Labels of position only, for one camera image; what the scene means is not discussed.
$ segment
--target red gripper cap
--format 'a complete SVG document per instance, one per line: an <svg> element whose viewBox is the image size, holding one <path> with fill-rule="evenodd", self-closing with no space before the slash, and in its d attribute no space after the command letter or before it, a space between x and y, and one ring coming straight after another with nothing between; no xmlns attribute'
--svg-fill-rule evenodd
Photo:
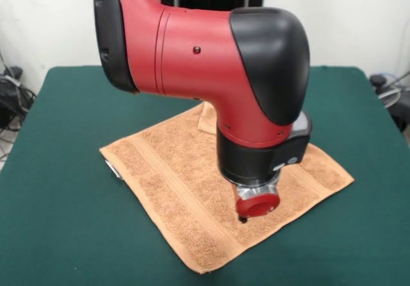
<svg viewBox="0 0 410 286"><path fill-rule="evenodd" d="M260 194L246 200L238 199L236 211L241 217L259 217L275 210L280 202L277 194Z"/></svg>

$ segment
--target black cable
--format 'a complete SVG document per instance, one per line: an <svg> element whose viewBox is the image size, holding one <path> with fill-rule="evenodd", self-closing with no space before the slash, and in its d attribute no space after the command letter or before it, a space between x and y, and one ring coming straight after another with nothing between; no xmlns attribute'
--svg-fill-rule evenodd
<svg viewBox="0 0 410 286"><path fill-rule="evenodd" d="M20 131L20 127L36 98L36 94L18 80L0 74L0 111L4 114L0 128L8 131ZM19 125L10 127L16 118L18 118Z"/></svg>
<svg viewBox="0 0 410 286"><path fill-rule="evenodd" d="M397 80L394 80L393 82L391 82L390 84L387 84L386 87L388 86L392 86L404 79L406 79L408 76L410 76L410 71L407 71L405 74L403 74L401 77L399 77Z"/></svg>

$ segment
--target small black screw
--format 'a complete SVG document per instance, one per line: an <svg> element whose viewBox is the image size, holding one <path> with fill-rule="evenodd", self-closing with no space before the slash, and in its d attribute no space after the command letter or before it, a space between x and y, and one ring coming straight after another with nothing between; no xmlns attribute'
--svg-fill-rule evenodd
<svg viewBox="0 0 410 286"><path fill-rule="evenodd" d="M242 224L245 224L248 221L248 219L246 217L239 216L238 219Z"/></svg>

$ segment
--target green felt surface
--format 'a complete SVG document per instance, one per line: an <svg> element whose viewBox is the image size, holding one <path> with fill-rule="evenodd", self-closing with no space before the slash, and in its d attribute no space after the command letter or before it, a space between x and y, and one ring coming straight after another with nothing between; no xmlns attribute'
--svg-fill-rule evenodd
<svg viewBox="0 0 410 286"><path fill-rule="evenodd" d="M98 152L196 104L52 69L0 174L0 285L410 285L410 150L360 70L312 69L306 101L356 181L203 276Z"/></svg>

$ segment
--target red robot arm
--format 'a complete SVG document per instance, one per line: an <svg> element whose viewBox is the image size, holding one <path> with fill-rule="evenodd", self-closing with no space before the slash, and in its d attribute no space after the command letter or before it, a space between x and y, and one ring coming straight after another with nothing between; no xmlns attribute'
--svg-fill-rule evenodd
<svg viewBox="0 0 410 286"><path fill-rule="evenodd" d="M221 173L242 187L278 177L278 152L300 116L309 77L308 40L295 16L273 8L217 12L161 0L95 0L95 23L113 85L209 101L218 115Z"/></svg>

